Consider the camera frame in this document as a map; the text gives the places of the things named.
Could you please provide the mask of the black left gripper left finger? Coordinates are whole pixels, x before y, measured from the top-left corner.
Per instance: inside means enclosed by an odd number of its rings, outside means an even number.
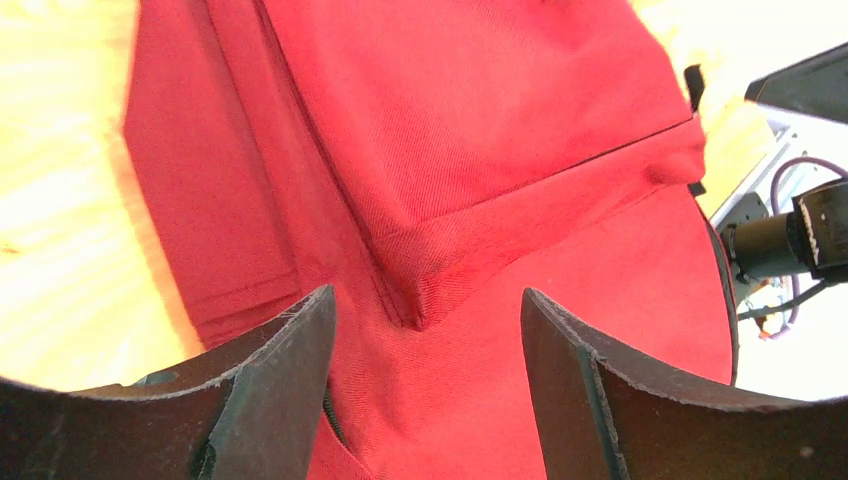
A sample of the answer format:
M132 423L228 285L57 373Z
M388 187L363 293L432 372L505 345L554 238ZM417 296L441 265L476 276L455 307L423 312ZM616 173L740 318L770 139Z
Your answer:
M336 332L323 286L263 325L130 385L1 383L5 479L303 479Z

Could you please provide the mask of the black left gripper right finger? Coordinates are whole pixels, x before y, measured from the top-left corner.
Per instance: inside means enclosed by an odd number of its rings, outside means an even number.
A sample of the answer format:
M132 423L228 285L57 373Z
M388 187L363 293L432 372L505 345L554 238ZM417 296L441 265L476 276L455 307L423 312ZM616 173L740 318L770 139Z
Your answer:
M693 375L535 289L521 329L551 479L843 479L847 402L804 402Z

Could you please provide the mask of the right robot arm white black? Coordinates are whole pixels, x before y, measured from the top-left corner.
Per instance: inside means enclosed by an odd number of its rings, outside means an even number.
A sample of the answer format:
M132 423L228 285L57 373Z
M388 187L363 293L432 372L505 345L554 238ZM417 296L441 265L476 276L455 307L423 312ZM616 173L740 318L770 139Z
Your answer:
M795 119L847 124L847 47L839 45L749 84L747 100L776 113L776 145L712 215L737 287L810 274L847 280L847 169L802 149Z

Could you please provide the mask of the red backpack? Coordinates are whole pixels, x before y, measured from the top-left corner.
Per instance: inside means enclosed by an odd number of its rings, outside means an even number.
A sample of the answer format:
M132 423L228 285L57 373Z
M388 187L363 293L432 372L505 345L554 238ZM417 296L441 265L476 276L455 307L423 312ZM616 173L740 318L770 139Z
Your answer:
M330 284L313 479L541 479L523 291L728 383L705 139L625 1L144 1L124 136L214 347Z

